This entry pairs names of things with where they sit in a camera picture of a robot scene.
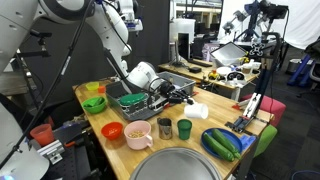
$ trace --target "metal cup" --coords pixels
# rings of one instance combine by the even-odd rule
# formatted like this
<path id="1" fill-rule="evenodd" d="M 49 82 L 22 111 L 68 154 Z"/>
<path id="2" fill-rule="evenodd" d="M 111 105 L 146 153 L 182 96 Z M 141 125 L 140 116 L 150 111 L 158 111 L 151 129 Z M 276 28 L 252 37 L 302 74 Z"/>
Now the metal cup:
<path id="1" fill-rule="evenodd" d="M 159 125 L 159 137 L 161 139 L 171 139 L 172 138 L 172 123 L 169 118 L 158 118 Z"/>

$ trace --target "green cup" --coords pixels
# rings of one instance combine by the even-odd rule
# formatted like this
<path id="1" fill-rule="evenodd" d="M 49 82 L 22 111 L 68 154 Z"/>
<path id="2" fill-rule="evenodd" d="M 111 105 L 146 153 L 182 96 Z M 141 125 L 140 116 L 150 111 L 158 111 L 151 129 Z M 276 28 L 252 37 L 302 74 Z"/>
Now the green cup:
<path id="1" fill-rule="evenodd" d="M 192 122 L 188 119 L 181 119 L 178 121 L 179 138 L 187 140 L 190 138 Z"/>

